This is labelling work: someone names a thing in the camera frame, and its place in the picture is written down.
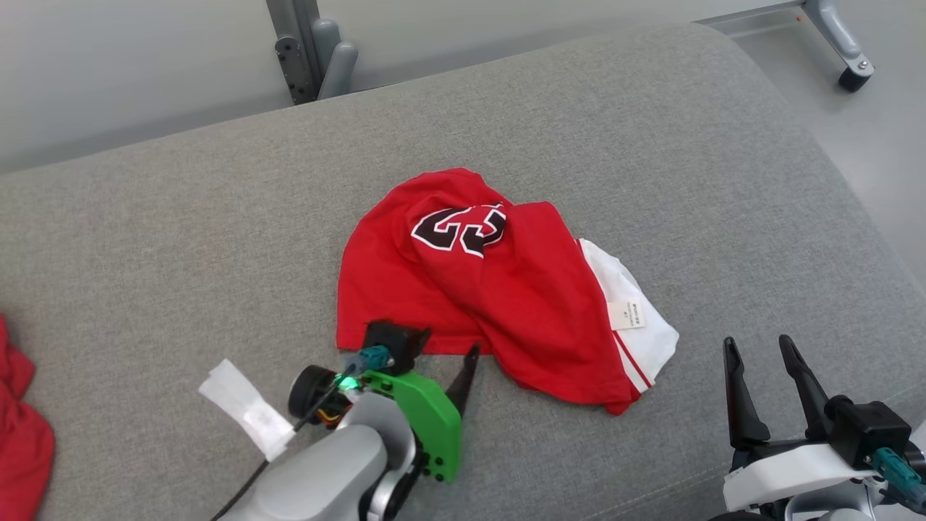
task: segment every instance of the printed number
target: printed number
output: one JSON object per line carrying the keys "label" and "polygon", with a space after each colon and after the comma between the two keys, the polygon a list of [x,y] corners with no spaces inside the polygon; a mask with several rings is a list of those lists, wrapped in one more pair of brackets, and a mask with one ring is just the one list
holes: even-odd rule
{"label": "printed number", "polygon": [[[466,223],[470,210],[489,208],[481,222]],[[426,215],[411,231],[411,236],[434,249],[451,251],[459,239],[463,251],[482,257],[482,249],[501,240],[507,221],[502,204],[469,208],[448,208]]]}

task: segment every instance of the white label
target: white label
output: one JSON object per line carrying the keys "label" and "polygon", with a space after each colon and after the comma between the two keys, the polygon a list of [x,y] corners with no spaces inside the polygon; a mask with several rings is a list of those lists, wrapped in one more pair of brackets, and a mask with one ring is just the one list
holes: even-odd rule
{"label": "white label", "polygon": [[640,305],[640,300],[637,299],[609,302],[607,304],[607,318],[611,321],[611,329],[616,331],[646,325],[643,307]]}

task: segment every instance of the teal connector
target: teal connector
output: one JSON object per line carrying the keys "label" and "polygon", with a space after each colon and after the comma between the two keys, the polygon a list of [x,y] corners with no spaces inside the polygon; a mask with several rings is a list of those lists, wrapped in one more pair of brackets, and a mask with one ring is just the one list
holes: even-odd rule
{"label": "teal connector", "polygon": [[871,467],[888,483],[897,487],[913,505],[920,509],[926,504],[926,486],[922,478],[896,452],[881,447],[871,458]]}
{"label": "teal connector", "polygon": [[389,350],[385,346],[372,346],[361,349],[359,357],[366,363],[364,371],[380,371],[389,365]]}

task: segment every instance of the sofa cushion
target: sofa cushion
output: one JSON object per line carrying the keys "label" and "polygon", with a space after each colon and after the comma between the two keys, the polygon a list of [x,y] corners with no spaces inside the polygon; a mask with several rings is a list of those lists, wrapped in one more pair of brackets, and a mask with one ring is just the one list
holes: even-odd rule
{"label": "sofa cushion", "polygon": [[[43,517],[218,510],[260,456],[196,393],[208,370],[232,360],[285,411],[303,366],[337,361],[359,218],[455,166],[552,201],[681,338],[620,417],[482,359],[460,476],[423,480],[400,519],[720,513],[727,335],[776,438],[804,428],[781,333],[830,394],[923,419],[926,301],[840,173],[726,37],[625,29],[0,176],[0,311],[37,367],[26,401],[56,431]],[[459,365],[419,371],[446,385]],[[290,454],[323,434],[307,430]]]}

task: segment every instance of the green plastic part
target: green plastic part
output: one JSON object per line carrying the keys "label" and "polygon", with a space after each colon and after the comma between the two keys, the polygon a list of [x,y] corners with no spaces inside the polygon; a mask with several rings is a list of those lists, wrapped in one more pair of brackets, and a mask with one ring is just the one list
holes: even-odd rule
{"label": "green plastic part", "polygon": [[408,372],[400,376],[364,373],[370,388],[395,400],[428,453],[425,468],[438,481],[457,477],[462,452],[460,413],[430,378]]}

